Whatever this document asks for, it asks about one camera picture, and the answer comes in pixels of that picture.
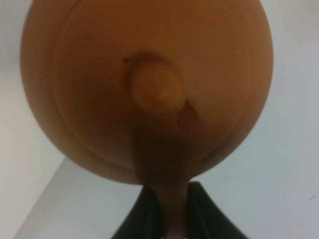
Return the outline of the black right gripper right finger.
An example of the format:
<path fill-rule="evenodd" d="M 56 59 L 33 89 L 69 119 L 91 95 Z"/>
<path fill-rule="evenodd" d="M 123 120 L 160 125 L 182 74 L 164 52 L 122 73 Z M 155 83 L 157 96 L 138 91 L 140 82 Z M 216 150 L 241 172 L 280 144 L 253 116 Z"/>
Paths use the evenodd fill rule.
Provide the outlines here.
<path fill-rule="evenodd" d="M 186 228 L 189 239 L 246 239 L 221 212 L 199 182 L 188 184 Z"/>

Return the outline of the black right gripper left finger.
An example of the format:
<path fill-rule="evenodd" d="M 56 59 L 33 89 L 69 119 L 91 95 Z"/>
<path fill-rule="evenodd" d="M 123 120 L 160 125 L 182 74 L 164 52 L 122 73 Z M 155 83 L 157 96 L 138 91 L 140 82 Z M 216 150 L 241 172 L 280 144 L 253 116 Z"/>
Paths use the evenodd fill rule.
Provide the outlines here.
<path fill-rule="evenodd" d="M 166 237 L 166 204 L 154 188 L 142 190 L 114 239 L 163 239 Z"/>

